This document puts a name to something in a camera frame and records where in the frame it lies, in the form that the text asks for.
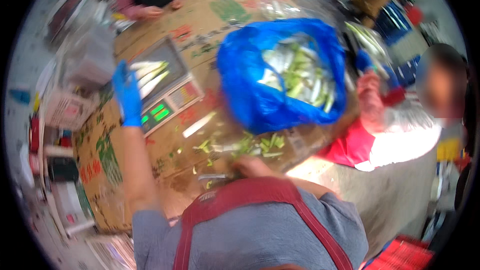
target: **table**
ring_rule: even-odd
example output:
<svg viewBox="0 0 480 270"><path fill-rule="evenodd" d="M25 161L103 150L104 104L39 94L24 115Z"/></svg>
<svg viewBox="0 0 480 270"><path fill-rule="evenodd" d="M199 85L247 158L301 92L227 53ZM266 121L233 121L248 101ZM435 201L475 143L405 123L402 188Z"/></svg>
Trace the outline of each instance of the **table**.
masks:
<svg viewBox="0 0 480 270"><path fill-rule="evenodd" d="M145 143L152 163L152 174L158 185L160 200L167 218L174 219L198 196L204 188L197 180L199 174L219 173L228 170L232 158L212 156L194 150L209 136L215 135L218 144L229 144L243 137L242 127L231 117L219 91L220 80L216 70L216 51L223 38L241 24L232 24L231 19L241 22L264 21L257 10L259 0L185 0L182 9L165 8L165 15L155 22L136 23L121 33L115 40L117 61L131 60L150 45L169 34L205 93L202 101L175 116L151 135ZM316 11L337 23L343 23L331 0L284 0L291 5L296 2L310 4ZM222 13L212 9L213 2L228 2ZM107 232L131 229L131 213L123 196L123 145L121 115L113 99L110 85L100 92L99 108L75 133L74 155L85 193L92 207L98 226ZM184 138L182 132L211 111L217 114L200 133ZM273 170L286 172L293 166L316 153L341 135L358 116L358 105L353 93L348 95L348 107L341 119L333 124L313 124L277 132L285 136L284 153L279 158L264 158ZM258 136L269 138L271 133ZM207 166L207 159L218 160Z"/></svg>

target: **digital scale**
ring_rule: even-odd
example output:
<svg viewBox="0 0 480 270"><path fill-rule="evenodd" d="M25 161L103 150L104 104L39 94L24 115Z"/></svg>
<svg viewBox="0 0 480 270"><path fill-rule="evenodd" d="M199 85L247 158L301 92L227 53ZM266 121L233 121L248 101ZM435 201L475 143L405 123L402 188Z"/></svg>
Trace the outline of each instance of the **digital scale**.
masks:
<svg viewBox="0 0 480 270"><path fill-rule="evenodd" d="M160 39L139 54L131 63L144 61L166 61L165 76L158 85L142 99L141 124L145 136L204 97L194 76L183 61L170 37Z"/></svg>

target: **gray shirt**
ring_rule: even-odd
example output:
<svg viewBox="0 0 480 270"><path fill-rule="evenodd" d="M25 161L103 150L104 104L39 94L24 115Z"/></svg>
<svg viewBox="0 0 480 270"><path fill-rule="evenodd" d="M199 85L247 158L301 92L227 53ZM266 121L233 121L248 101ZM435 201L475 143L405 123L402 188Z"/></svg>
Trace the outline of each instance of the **gray shirt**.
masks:
<svg viewBox="0 0 480 270"><path fill-rule="evenodd" d="M368 243L353 203L341 201L332 193L318 200L298 189L315 217L348 255L353 269L358 269ZM182 232L181 219L170 227L158 211L141 210L133 215L132 225L137 269L172 269ZM239 207L193 227L189 269L253 270L289 263L312 270L336 269L322 243L290 204Z"/></svg>

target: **blue rubber glove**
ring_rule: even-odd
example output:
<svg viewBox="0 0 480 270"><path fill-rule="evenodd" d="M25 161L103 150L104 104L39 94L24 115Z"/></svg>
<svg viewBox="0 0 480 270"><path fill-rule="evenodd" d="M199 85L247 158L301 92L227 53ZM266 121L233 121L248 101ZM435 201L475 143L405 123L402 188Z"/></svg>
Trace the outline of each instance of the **blue rubber glove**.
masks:
<svg viewBox="0 0 480 270"><path fill-rule="evenodd" d="M385 71L388 73L388 76L390 76L390 78L387 80L388 87L390 89L395 89L400 87L399 78L397 77L393 69L387 65L382 65L382 66L383 66L383 69L385 69Z"/></svg>
<svg viewBox="0 0 480 270"><path fill-rule="evenodd" d="M113 90L123 111L123 126L141 127L142 100L137 87L135 71L127 70L125 60L120 61L112 77Z"/></svg>
<svg viewBox="0 0 480 270"><path fill-rule="evenodd" d="M365 72L367 69L372 69L374 67L374 63L367 51L363 49L358 51L357 58L355 59L355 67L361 72Z"/></svg>

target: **blue plastic bag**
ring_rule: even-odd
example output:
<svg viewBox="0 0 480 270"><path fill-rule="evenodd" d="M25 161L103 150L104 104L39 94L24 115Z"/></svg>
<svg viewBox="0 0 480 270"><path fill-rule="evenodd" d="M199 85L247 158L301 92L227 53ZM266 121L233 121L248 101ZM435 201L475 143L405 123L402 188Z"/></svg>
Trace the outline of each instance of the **blue plastic bag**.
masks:
<svg viewBox="0 0 480 270"><path fill-rule="evenodd" d="M257 82L266 68L272 69L263 60L262 50L273 49L280 40L295 33L306 33L316 41L317 46L312 46L311 49L319 49L318 56L332 71L336 82L336 98L329 113L288 97L284 91ZM233 31L220 45L217 67L233 115L245 129L254 134L306 123L331 124L345 111L345 52L335 29L321 20L301 18L254 22Z"/></svg>

